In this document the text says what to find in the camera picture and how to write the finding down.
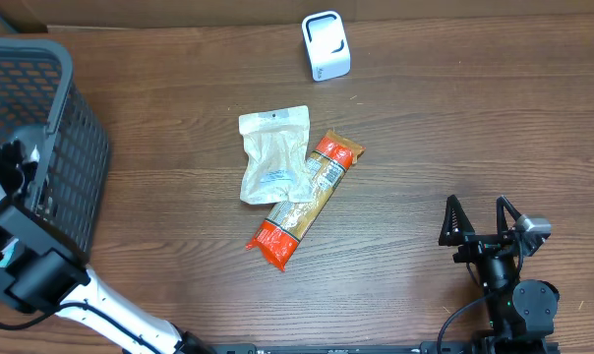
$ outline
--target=white device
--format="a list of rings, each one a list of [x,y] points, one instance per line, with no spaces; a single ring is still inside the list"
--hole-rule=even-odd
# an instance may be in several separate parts
[[[325,11],[311,15],[304,19],[301,30],[316,82],[349,73],[349,45],[338,13]]]
[[[87,272],[90,279],[89,284],[77,286],[61,301],[61,305],[70,302],[85,302],[109,316],[135,336],[150,343],[159,353],[171,354],[175,352],[175,347],[181,340],[181,336],[170,322],[149,315],[118,294],[100,280],[90,266],[87,267]],[[71,307],[57,312],[56,315],[90,327],[129,353],[153,353],[94,312]]]

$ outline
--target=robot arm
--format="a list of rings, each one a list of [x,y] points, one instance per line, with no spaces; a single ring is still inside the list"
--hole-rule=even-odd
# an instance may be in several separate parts
[[[86,325],[130,353],[171,354],[178,350],[181,335],[174,325],[149,315],[118,294],[89,266],[87,274],[89,283],[77,286],[61,300],[63,309],[56,316]]]
[[[505,196],[497,199],[496,206],[497,233],[477,235],[458,199],[450,196],[439,241],[440,246],[458,247],[454,262],[474,264],[479,274],[484,296],[475,303],[486,303],[492,330],[477,332],[472,345],[480,353],[549,353],[545,337],[554,331],[560,293],[548,282],[520,281],[519,276],[524,258],[533,256],[551,236],[551,223],[543,216],[521,214]],[[510,228],[504,209],[514,220]],[[471,306],[448,319],[438,347],[451,320]]]

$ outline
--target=food package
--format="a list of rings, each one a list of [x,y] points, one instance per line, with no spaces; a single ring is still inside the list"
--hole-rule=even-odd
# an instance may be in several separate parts
[[[240,200],[259,205],[313,199],[306,168],[307,106],[242,115],[239,130],[249,155]]]
[[[247,245],[259,247],[269,263],[284,271],[286,262],[308,232],[349,167],[365,151],[364,147],[327,131],[310,154],[306,166],[310,171],[314,200],[309,203],[281,202],[270,214]]]

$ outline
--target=white plastic container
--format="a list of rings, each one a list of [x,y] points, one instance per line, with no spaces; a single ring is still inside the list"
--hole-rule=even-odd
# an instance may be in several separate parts
[[[304,19],[301,30],[316,82],[349,73],[349,45],[340,15],[334,11],[311,15]]]

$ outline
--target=clear plastic bag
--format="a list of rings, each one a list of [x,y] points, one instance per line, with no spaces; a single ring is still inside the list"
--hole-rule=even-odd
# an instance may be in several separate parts
[[[240,116],[239,124],[249,155],[240,199],[251,205],[311,202],[312,186],[306,168],[308,107],[246,114]]]

